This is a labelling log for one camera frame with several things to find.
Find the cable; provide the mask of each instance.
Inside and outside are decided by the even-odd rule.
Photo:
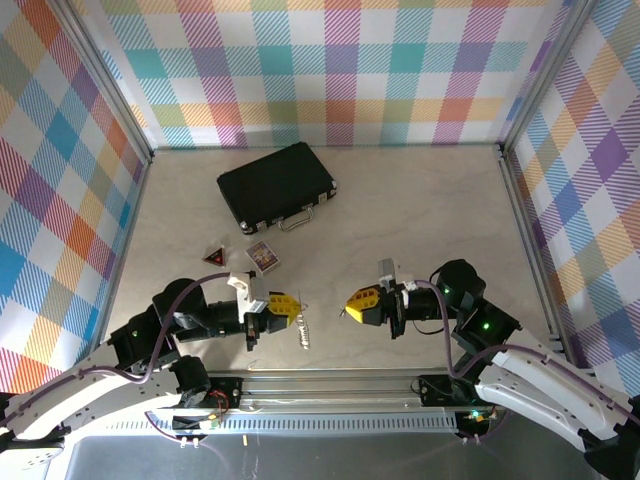
[[[167,432],[162,430],[158,425],[156,425],[156,423],[153,420],[151,420],[151,416],[149,415],[149,412],[144,412],[144,416],[147,418],[147,421],[149,422],[149,424],[153,427],[153,429],[156,432],[158,432],[160,435],[162,435],[167,440],[171,440],[174,443],[179,443],[180,445],[182,445],[182,442],[177,437],[174,437],[173,435],[169,435]],[[187,443],[188,444],[193,444],[193,441],[187,439]],[[206,443],[202,443],[202,442],[198,442],[198,446],[199,447],[204,447],[207,450],[210,450],[213,453],[215,453],[218,456],[218,459],[220,460],[220,463],[222,463],[222,465],[224,466],[224,468],[227,471],[227,473],[229,473],[229,474],[231,473],[231,466],[229,465],[229,462],[227,462],[227,460],[224,458],[222,453],[220,453],[215,447],[212,447],[211,445],[207,445]]]
[[[511,417],[511,413],[512,413],[511,410],[505,410],[504,416],[502,417],[502,420],[500,420],[500,422],[498,422],[498,425],[496,425],[495,428],[493,428],[492,430],[489,430],[484,435],[480,435],[479,438],[482,438],[483,440],[486,440],[486,439],[491,438],[492,436],[494,436],[497,431],[502,430],[502,428],[504,428],[503,425],[507,422],[507,420],[509,420],[509,417]],[[465,432],[464,430],[458,429],[458,432],[461,435],[463,435],[463,436],[465,436],[467,438],[474,438],[473,435],[471,435],[468,432]]]
[[[162,322],[162,328],[160,329],[160,333],[158,334],[156,344],[153,347],[151,359],[149,360],[149,365],[147,366],[147,371],[144,373],[144,375],[142,376],[131,375],[127,372],[123,372],[122,370],[118,370],[117,368],[109,365],[101,365],[97,367],[87,368],[84,370],[78,370],[77,376],[68,375],[66,377],[60,378],[59,380],[53,382],[51,385],[42,389],[38,393],[34,393],[31,397],[25,400],[25,402],[22,405],[20,405],[17,410],[7,415],[7,417],[4,420],[0,421],[0,428],[6,427],[9,424],[9,422],[11,422],[17,416],[23,415],[22,412],[24,412],[27,408],[29,408],[31,405],[33,405],[35,402],[37,402],[39,399],[41,399],[48,393],[60,388],[63,385],[66,385],[72,380],[79,380],[83,378],[85,375],[88,375],[91,373],[112,373],[128,380],[131,383],[135,383],[135,384],[145,383],[147,380],[149,380],[149,378],[153,374],[153,370],[155,369],[156,364],[158,363],[158,357],[160,357],[160,350],[162,349],[162,344],[164,343],[165,336],[169,331],[169,327],[171,327],[171,321],[173,320],[173,315],[176,313],[176,310],[178,310],[180,303],[182,303],[185,297],[189,295],[189,293],[191,293],[191,291],[196,287],[198,287],[199,285],[202,285],[203,283],[209,282],[211,280],[226,278],[228,276],[229,276],[228,273],[214,273],[212,275],[207,275],[206,277],[202,277],[201,279],[194,281],[189,286],[187,286],[182,292],[180,292],[180,294],[176,297],[176,299],[171,304],[171,307],[169,308],[167,315],[164,317],[164,320]]]
[[[433,280],[433,277],[436,275],[436,273],[439,273],[439,272],[440,272],[440,268],[434,271],[431,275],[429,275],[429,282],[431,282]],[[416,324],[415,321],[413,322],[413,327],[418,331],[420,335],[437,335],[438,333],[444,332],[444,328],[439,328],[438,330],[433,330],[431,332],[425,332],[418,328],[418,325]]]
[[[418,328],[418,325],[416,325],[416,322],[415,322],[415,321],[413,321],[413,322],[411,322],[411,323],[413,323],[413,326],[415,327],[415,329],[418,331],[418,333],[419,333],[420,335],[436,335],[436,334],[438,334],[438,333],[444,332],[444,328],[439,328],[438,330],[433,330],[433,331],[431,331],[431,332],[423,332],[422,330],[420,330],[420,329]]]
[[[220,423],[222,423],[224,420],[224,414],[227,413],[229,411],[229,408],[231,407],[231,403],[229,402],[229,397],[222,390],[214,390],[209,395],[210,396],[215,395],[216,400],[218,401],[218,409],[220,410]],[[220,398],[224,398],[224,401],[227,404],[224,412],[222,411],[222,402],[220,401]]]
[[[415,382],[416,380],[418,380],[418,384],[420,382],[425,383],[428,387],[432,388],[433,390],[435,390],[436,392],[438,392],[440,395],[444,395],[445,397],[453,397],[453,392],[452,393],[445,393],[442,390],[440,390],[438,387],[436,387],[435,385],[429,383],[427,380],[425,380],[424,378],[420,378],[420,377],[416,377],[413,380],[411,380],[411,384],[409,384],[409,388],[411,389],[411,391],[413,393],[415,393],[416,395],[420,395],[420,392],[416,392],[416,390],[413,388],[413,382]]]
[[[478,363],[480,360],[483,360],[484,357],[491,355],[493,353],[506,352],[507,350],[515,350],[517,352],[527,353],[528,355],[531,355],[538,360],[544,360],[544,361],[548,360],[547,362],[548,367],[550,366],[556,367],[558,370],[560,370],[562,373],[564,373],[574,381],[578,382],[580,385],[582,385],[586,390],[588,390],[592,394],[602,397],[609,404],[613,404],[614,410],[616,410],[621,415],[627,417],[636,425],[640,426],[640,418],[636,417],[633,413],[625,410],[624,407],[622,407],[622,405],[620,405],[618,402],[613,400],[604,392],[600,391],[598,388],[591,385],[591,383],[587,382],[586,380],[581,378],[579,375],[572,372],[570,369],[568,369],[561,363],[557,362],[553,358],[547,358],[546,355],[543,355],[540,352],[536,352],[531,348],[522,347],[520,345],[509,345],[509,344],[493,345],[491,347],[485,348],[479,353],[476,353],[471,358],[471,360],[469,360],[469,362],[459,372],[456,372],[455,369],[453,368],[453,360],[451,359],[451,336],[450,336],[451,332],[449,330],[449,316],[447,315],[447,304],[444,300],[444,297],[442,296],[442,292],[440,292],[440,289],[436,287],[433,283],[428,282],[426,280],[415,280],[415,283],[416,285],[423,285],[428,289],[432,290],[433,293],[436,295],[436,298],[438,299],[438,305],[440,307],[440,312],[442,316],[442,326],[444,328],[444,347],[446,351],[445,360],[447,361],[447,371],[449,372],[449,376],[451,378],[460,379],[464,377],[469,372],[469,370],[473,368],[473,366],[476,363]]]

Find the aluminum frame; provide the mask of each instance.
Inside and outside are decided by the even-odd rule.
[[[575,352],[571,349],[569,335],[564,323],[562,322],[558,304],[554,300],[555,297],[551,284],[549,283],[549,278],[545,273],[542,255],[536,245],[531,224],[527,221],[527,210],[524,206],[524,200],[517,188],[518,183],[512,167],[513,162],[516,160],[513,158],[513,155],[504,153],[504,150],[500,146],[496,145],[495,148],[498,168],[502,175],[507,195],[509,196],[509,202],[511,203],[511,209],[513,210],[516,226],[518,227],[520,238],[522,239],[522,245],[527,256],[529,269],[533,275],[533,281],[535,283],[536,290],[538,291],[538,298],[542,305],[542,310],[547,320],[549,331],[552,334],[559,336],[559,341],[562,343],[564,355],[570,363],[575,365],[577,357]]]
[[[210,377],[243,378],[240,412],[254,414],[369,414],[465,412],[469,406],[423,407],[411,382],[445,369],[231,370]]]
[[[75,7],[69,0],[48,0],[47,3],[78,51],[83,64],[91,74],[93,81],[96,82],[100,92],[104,95],[105,100],[109,103],[115,117],[125,127],[125,133],[128,134],[127,137],[133,140],[133,146],[137,150],[136,153],[141,158],[146,159],[147,163],[150,163],[154,149],[129,108],[127,100],[111,75],[109,67],[100,54],[100,50],[87,32]]]
[[[522,107],[518,110],[507,132],[504,140],[506,151],[515,148],[598,2],[599,0],[574,0],[564,24],[560,27],[558,37],[551,45]]]
[[[106,341],[109,318],[111,317],[111,312],[113,311],[116,294],[118,293],[118,287],[120,286],[120,280],[122,279],[122,273],[124,272],[125,260],[127,259],[129,247],[131,246],[131,240],[133,239],[133,232],[135,230],[136,221],[138,220],[138,215],[140,214],[142,197],[144,196],[144,192],[147,189],[147,183],[149,182],[149,172],[151,169],[151,164],[152,162],[147,163],[142,169],[138,198],[136,199],[136,204],[133,207],[133,212],[131,213],[131,219],[129,220],[129,224],[127,225],[122,251],[115,261],[111,285],[107,290],[104,306],[100,313],[100,316],[98,317],[97,329],[91,341],[91,348],[89,349],[90,352],[94,351],[102,342]]]

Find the briefcase handle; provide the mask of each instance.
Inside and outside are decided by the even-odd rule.
[[[284,226],[284,220],[278,220],[278,227],[280,227],[280,230],[282,230],[283,232],[290,232],[294,228],[299,227],[300,225],[304,225],[305,223],[309,223],[311,220],[313,220],[313,206],[307,207],[305,210],[307,211],[309,216],[307,218],[303,218],[302,220],[298,220],[295,223],[292,223],[288,227]]]

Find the white table surface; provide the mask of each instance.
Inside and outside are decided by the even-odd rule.
[[[210,369],[401,368],[445,364],[442,335],[407,325],[391,340],[388,325],[339,317],[358,289],[377,282],[377,262],[393,257],[400,272],[427,278],[444,262],[464,258],[487,282],[485,297],[541,340],[548,335],[533,277],[491,147],[316,148],[338,182],[338,194],[315,209],[312,222],[285,233],[240,232],[216,178],[272,150],[165,151],[150,178],[108,331],[144,311],[151,297],[180,277],[222,269],[202,258],[224,245],[230,270],[252,268],[245,250],[265,240],[281,264],[266,275],[272,291],[308,304],[311,349],[291,327],[264,335],[252,353],[244,336],[183,344]],[[235,298],[218,281],[209,303]],[[435,329],[436,324],[422,324]]]

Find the plaid wall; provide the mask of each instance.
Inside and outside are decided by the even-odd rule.
[[[511,130],[511,126],[513,125],[513,120],[515,119],[516,115],[519,113],[522,107],[522,103],[524,102],[525,98],[527,98],[527,95],[531,91],[531,87],[533,86],[533,82],[536,80],[538,76],[540,67],[543,65],[543,62],[546,60],[549,54],[549,51],[551,49],[551,46],[556,41],[556,39],[558,38],[558,35],[562,31],[562,28],[564,27],[564,23],[574,3],[575,3],[575,0],[563,0],[562,6],[560,7],[560,10],[556,15],[556,18],[553,20],[553,23],[551,24],[551,28],[549,28],[549,31],[547,32],[547,35],[545,36],[544,41],[540,46],[540,50],[538,50],[538,54],[536,55],[536,58],[531,63],[531,66],[529,67],[529,71],[527,72],[527,75],[524,81],[522,82],[520,89],[518,90],[518,95],[516,96],[515,100],[513,101],[513,104],[511,105],[511,108],[509,109],[507,118],[504,124],[502,125],[500,134],[498,135],[498,139],[497,139],[498,142],[503,142],[506,139],[507,134],[509,133],[509,130]]]
[[[602,0],[515,165],[583,364],[640,394],[640,1]]]
[[[566,7],[562,0],[75,3],[161,147],[494,142]]]
[[[0,391],[83,356],[142,161],[45,0],[0,0]]]

